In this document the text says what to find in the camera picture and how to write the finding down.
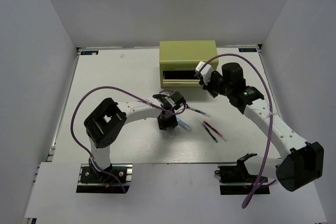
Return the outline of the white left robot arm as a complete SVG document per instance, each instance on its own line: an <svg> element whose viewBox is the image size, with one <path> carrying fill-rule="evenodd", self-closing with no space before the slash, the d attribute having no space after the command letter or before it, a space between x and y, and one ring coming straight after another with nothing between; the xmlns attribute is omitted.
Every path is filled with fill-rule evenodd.
<svg viewBox="0 0 336 224"><path fill-rule="evenodd" d="M186 100L179 92L172 95L155 94L153 100L117 103L104 99L85 119L91 153L95 162L93 176L101 182L110 178L110 145L117 139L125 124L148 118L157 119L160 130L177 127L177 111L185 108Z"/></svg>

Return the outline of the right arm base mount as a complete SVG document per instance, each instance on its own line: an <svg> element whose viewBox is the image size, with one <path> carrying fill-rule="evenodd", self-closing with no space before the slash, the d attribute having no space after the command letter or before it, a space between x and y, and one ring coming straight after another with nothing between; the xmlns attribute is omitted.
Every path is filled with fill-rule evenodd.
<svg viewBox="0 0 336 224"><path fill-rule="evenodd" d="M236 163L219 164L214 175L219 179L220 194L248 195L256 184L262 161L256 153L247 153Z"/></svg>

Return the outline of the red gel pen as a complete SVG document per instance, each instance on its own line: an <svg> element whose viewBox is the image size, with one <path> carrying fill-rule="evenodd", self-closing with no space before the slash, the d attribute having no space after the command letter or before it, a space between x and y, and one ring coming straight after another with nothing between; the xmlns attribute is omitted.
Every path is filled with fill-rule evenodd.
<svg viewBox="0 0 336 224"><path fill-rule="evenodd" d="M213 126L211 126L207 121L203 121L203 123L208 126L213 132L215 132L221 139L223 139L225 142L227 142L228 140L224 137L224 135L218 131L217 129L215 129Z"/></svg>

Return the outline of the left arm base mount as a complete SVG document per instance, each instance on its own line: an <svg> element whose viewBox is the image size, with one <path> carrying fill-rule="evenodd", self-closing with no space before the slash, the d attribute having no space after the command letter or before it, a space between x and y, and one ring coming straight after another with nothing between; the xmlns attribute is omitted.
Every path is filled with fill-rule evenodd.
<svg viewBox="0 0 336 224"><path fill-rule="evenodd" d="M108 172L111 175L96 172L89 164L82 164L79 172L76 193L88 194L124 194L131 185L132 164L112 164Z"/></svg>

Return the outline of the purple gel pen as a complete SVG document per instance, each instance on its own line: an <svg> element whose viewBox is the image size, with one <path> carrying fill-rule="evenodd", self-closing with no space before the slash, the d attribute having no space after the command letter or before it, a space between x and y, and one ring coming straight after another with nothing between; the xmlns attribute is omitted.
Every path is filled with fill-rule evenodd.
<svg viewBox="0 0 336 224"><path fill-rule="evenodd" d="M201 115L203 115L203 116L206 116L206 117L208 117L208 118L211 117L210 114L208 114L208 113L206 113L206 112L204 112L204 111L202 111L202 110L199 110L199 109L196 109L196 108L193 108L193 107L190 107L190 106L188 107L188 109L191 110L191 111L193 111L193 112L196 112L196 113L198 113L198 114L201 114Z"/></svg>

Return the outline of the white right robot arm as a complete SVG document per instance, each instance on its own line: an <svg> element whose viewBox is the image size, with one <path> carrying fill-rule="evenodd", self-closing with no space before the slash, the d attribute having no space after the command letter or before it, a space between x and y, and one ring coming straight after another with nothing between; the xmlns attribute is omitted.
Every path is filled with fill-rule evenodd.
<svg viewBox="0 0 336 224"><path fill-rule="evenodd" d="M286 190L295 191L322 176L323 147L318 142L308 142L277 114L271 113L263 94L246 84L238 63L226 63L218 72L201 61L196 67L196 76L212 97L227 97L232 106L270 137L279 153L279 158L264 159L252 153L238 159L235 170L241 180L250 181L262 171L262 178L275 179Z"/></svg>

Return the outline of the green gel pen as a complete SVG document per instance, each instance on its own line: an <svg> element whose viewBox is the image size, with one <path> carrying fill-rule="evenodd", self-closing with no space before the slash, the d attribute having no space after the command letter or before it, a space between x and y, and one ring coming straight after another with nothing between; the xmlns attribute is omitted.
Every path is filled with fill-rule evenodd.
<svg viewBox="0 0 336 224"><path fill-rule="evenodd" d="M213 140L215 143L217 143L217 142L218 142L217 138L211 133L211 131L210 131L209 128L205 125L205 123L204 123L203 121L201 121L201 120L199 120L199 121L200 121L202 127L205 129L205 131L206 131L206 132L209 134L209 136L212 138L212 140Z"/></svg>

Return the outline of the blue highlighter marker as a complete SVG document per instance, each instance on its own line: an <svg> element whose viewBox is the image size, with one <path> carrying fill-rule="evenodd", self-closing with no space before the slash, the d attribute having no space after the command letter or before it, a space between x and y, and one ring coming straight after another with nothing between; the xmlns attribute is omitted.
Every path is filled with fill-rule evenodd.
<svg viewBox="0 0 336 224"><path fill-rule="evenodd" d="M191 132L192 131L192 127L190 125L188 125L187 123L185 123L183 120L176 118L178 125L183 128L184 130Z"/></svg>

